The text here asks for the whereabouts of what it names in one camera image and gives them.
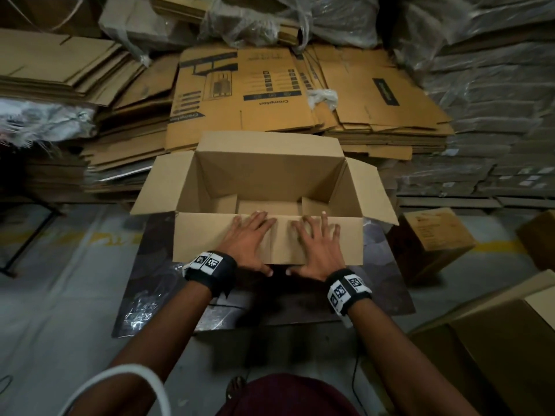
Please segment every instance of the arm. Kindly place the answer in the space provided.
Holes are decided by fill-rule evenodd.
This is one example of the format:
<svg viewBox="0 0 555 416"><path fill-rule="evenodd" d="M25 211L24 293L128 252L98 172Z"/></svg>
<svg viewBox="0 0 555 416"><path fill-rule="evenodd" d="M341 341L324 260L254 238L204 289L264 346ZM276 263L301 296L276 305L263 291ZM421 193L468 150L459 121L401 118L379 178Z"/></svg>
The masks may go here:
<svg viewBox="0 0 555 416"><path fill-rule="evenodd" d="M272 275L256 251L275 219L255 212L245 222L237 216L223 242L216 249L233 258L238 267ZM109 367L137 363L152 369L165 382L183 353L213 293L229 284L233 274L201 283L190 280L114 358ZM95 385L75 402L71 416L146 415L156 396L141 378L124 374Z"/></svg>
<svg viewBox="0 0 555 416"><path fill-rule="evenodd" d="M291 267L287 273L324 282L329 275L345 268L339 248L340 228L336 225L331 237L324 213L321 228L313 218L303 219L310 224L312 236L300 222L294 222L293 226L307 251L307 264ZM367 298L358 300L347 313L402 414L478 416L462 394L373 301Z"/></svg>

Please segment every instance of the table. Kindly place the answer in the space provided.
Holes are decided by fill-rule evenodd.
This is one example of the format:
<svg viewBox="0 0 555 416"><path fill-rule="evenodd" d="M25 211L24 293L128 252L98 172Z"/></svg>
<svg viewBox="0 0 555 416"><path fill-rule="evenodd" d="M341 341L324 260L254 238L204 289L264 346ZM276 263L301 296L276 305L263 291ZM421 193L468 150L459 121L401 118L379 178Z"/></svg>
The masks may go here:
<svg viewBox="0 0 555 416"><path fill-rule="evenodd" d="M112 337L137 334L186 281L171 260L175 213L149 216ZM239 270L228 298L210 303L195 331L339 321L321 282L286 276L287 265L273 265L274 276ZM364 265L351 266L372 289L373 300L389 315L415 311L410 294L380 224L364 223Z"/></svg>

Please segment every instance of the black wrist strap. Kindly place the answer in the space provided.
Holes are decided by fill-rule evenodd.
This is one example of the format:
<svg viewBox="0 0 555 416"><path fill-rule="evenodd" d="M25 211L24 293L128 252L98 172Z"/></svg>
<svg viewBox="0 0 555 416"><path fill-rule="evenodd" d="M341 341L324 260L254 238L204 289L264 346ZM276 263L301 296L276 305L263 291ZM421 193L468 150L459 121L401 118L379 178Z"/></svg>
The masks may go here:
<svg viewBox="0 0 555 416"><path fill-rule="evenodd" d="M208 287L214 298L222 292L227 297L235 286L236 269L237 262L233 257L219 251L208 251L185 266L184 276Z"/></svg>
<svg viewBox="0 0 555 416"><path fill-rule="evenodd" d="M331 273L326 279L326 285L328 300L339 316L346 316L349 308L358 300L372 298L370 288L348 268Z"/></svg>

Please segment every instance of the concrete floor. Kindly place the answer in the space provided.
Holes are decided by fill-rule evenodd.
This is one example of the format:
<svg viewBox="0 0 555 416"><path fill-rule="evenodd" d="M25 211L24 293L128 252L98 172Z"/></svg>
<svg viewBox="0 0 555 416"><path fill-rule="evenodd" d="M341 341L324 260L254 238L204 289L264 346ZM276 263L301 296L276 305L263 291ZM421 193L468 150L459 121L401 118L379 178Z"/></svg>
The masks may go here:
<svg viewBox="0 0 555 416"><path fill-rule="evenodd" d="M0 395L4 416L56 414L127 342L110 333L145 218L130 217L117 205L64 211L66 217L57 218L17 263L19 277L0 276L0 378L13 376ZM417 313L396 318L404 330L537 272L514 234L535 212L482 214L461 211L480 244L445 268L435 284L411 290ZM5 213L0 262L43 216L32 205ZM355 356L355 334L339 323L203 333L191 340L166 387L175 415L211 416L224 403L232 376L252 380L290 372L334 385L362 413L351 391ZM368 414L384 412L360 370L355 390Z"/></svg>

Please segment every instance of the hand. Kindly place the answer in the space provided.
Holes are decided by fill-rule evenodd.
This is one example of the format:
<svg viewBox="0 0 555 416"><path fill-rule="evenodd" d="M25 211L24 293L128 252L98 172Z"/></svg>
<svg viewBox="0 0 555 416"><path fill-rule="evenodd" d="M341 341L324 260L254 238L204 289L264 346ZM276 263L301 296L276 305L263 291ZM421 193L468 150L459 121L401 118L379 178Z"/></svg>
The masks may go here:
<svg viewBox="0 0 555 416"><path fill-rule="evenodd" d="M345 261L339 247L341 228L336 224L333 238L330 236L326 212L322 212L321 229L318 222L312 217L303 216L302 219L310 224L312 236L307 233L305 226L301 222L293 222L292 225L297 230L305 247L308 263L302 266L289 267L285 274L290 276L292 273L295 273L302 277L324 282L331 273L345 268Z"/></svg>
<svg viewBox="0 0 555 416"><path fill-rule="evenodd" d="M233 257L238 267L260 271L270 277L274 272L257 255L262 238L276 222L275 219L266 220L267 215L267 212L254 212L242 224L241 217L235 216L231 229L216 251Z"/></svg>

